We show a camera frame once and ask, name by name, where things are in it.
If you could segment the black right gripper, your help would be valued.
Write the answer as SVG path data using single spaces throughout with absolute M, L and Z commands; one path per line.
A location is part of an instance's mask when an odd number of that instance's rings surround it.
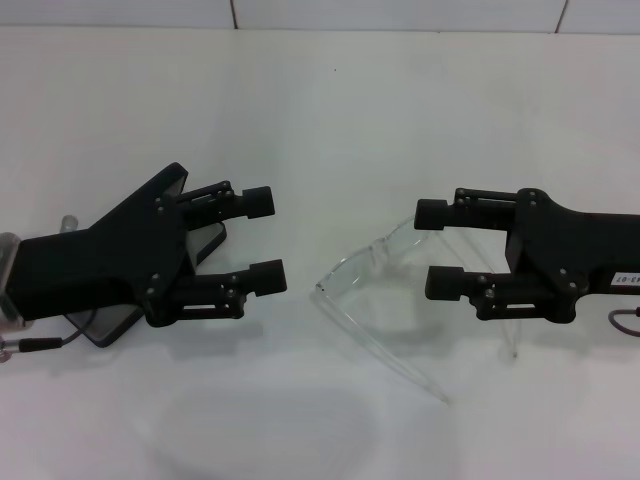
M 579 212 L 539 189 L 458 188 L 454 200 L 420 199 L 414 228 L 508 232 L 511 273 L 431 266 L 425 296 L 467 297 L 479 320 L 572 321 L 587 295 L 640 296 L 640 215 Z

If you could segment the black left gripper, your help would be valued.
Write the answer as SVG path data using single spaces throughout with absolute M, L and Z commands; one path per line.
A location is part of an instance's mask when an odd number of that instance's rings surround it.
M 196 267 L 176 201 L 187 176 L 172 163 L 89 228 L 21 241 L 9 298 L 22 317 L 136 305 L 155 328 L 175 323 L 171 291 Z

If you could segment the clear white glasses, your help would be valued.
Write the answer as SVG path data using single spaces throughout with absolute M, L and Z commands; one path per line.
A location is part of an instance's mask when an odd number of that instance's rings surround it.
M 418 231 L 408 218 L 340 260 L 313 301 L 368 355 L 445 404 L 468 396 L 518 358 L 521 324 L 484 322 L 467 298 L 435 301 L 424 290 L 432 266 L 504 273 L 503 234 Z

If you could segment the black glasses case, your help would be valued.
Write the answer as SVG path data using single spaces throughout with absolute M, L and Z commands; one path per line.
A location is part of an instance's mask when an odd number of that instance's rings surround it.
M 200 229 L 188 230 L 188 238 L 196 255 L 197 267 L 225 240 L 226 229 L 222 223 L 212 224 Z M 193 276 L 195 276 L 195 272 L 192 275 L 179 278 L 171 291 L 171 295 L 176 290 L 181 279 Z M 179 309 L 178 302 L 172 297 L 171 301 Z M 88 338 L 99 347 L 105 347 L 113 343 L 138 318 L 146 318 L 143 310 L 136 305 L 114 305 L 87 311 L 92 316 L 83 327 L 87 331 Z M 84 311 L 64 315 L 77 316 L 82 312 Z

